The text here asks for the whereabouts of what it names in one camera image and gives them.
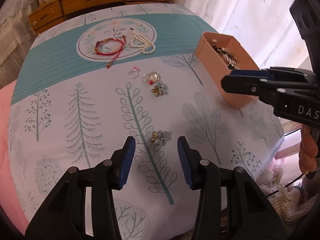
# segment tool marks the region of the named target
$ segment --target pearl necklace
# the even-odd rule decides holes
[[[153,52],[156,51],[156,46],[150,41],[148,40],[145,36],[143,36],[142,34],[139,34],[137,33],[134,29],[130,28],[130,34],[133,35],[133,39],[132,41],[130,42],[130,45],[134,48],[142,48],[142,53],[143,54],[146,54],[146,55],[149,55]],[[140,41],[143,43],[143,45],[134,45],[134,41],[137,40],[137,41]]]

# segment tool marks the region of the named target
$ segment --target teal stripe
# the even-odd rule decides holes
[[[157,49],[151,55],[139,54],[117,60],[114,65],[151,57],[192,53],[202,32],[215,32],[210,25],[194,15],[143,14],[128,17],[146,21],[154,26],[157,31]],[[18,76],[12,104],[63,80],[104,68],[106,63],[85,60],[76,52],[76,43],[80,36],[98,23],[72,29],[31,49]]]

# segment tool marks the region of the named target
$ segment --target red bracelet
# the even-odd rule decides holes
[[[122,38],[123,38],[123,40],[121,40],[121,39],[116,39],[116,38],[108,38],[108,39],[104,39],[104,40],[102,40],[102,41],[98,41],[98,42],[97,42],[97,44],[96,44],[96,46],[95,46],[95,48],[94,48],[94,51],[96,52],[97,55],[111,56],[111,55],[115,55],[115,54],[116,54],[116,55],[113,57],[113,59],[107,64],[107,68],[110,68],[110,67],[111,67],[112,63],[119,57],[120,52],[123,50],[124,45],[125,45],[125,35],[123,35]],[[120,47],[118,50],[116,50],[116,51],[114,51],[114,52],[110,52],[110,53],[100,52],[100,51],[99,51],[99,47],[100,47],[102,44],[104,44],[104,43],[106,43],[106,42],[108,42],[108,41],[116,41],[116,42],[119,42],[119,43],[121,44],[121,47]]]

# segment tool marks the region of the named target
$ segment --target pearl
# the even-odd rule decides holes
[[[150,81],[158,82],[160,80],[160,75],[157,72],[150,72],[148,75]]]
[[[156,51],[156,46],[150,40],[148,40],[145,36],[143,36],[142,34],[137,33],[133,29],[130,29],[130,34],[133,35],[133,39],[130,42],[130,45],[132,47],[142,49],[141,52],[146,55],[149,55],[149,54]],[[135,40],[142,42],[143,45],[134,45]]]

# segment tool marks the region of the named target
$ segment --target ring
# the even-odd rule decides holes
[[[137,78],[139,74],[140,69],[138,67],[133,67],[132,70],[129,71],[129,78],[135,79]]]
[[[151,71],[148,74],[144,74],[142,77],[142,81],[149,85],[159,82],[160,79],[160,75],[155,71]]]

